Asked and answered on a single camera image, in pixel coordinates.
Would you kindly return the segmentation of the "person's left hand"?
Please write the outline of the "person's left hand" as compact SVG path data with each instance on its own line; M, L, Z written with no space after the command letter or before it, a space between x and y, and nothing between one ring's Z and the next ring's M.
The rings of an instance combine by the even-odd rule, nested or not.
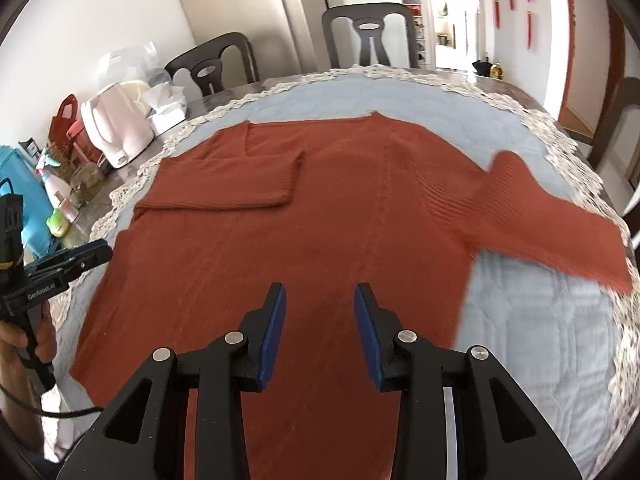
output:
M55 329L47 302L41 306L41 321L36 333L36 355L42 362L51 362L56 355ZM28 344L26 334L14 324L1 323L1 385L18 400L32 408L41 408L40 395L32 388L27 370L20 360L18 350ZM40 416L20 408L1 393L1 415L14 433L31 451L43 451L44 437Z

